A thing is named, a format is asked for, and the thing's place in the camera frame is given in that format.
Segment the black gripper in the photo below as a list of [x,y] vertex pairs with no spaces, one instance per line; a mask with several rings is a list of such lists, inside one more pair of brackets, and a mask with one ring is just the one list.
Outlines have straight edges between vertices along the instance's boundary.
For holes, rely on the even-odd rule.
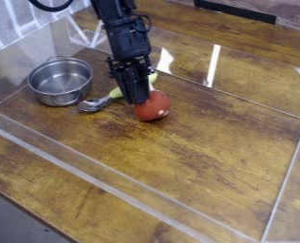
[[150,17],[136,13],[134,0],[90,0],[90,3],[110,42],[110,73],[127,103],[143,103],[150,96],[148,75],[152,71],[147,36],[151,24],[144,24]]

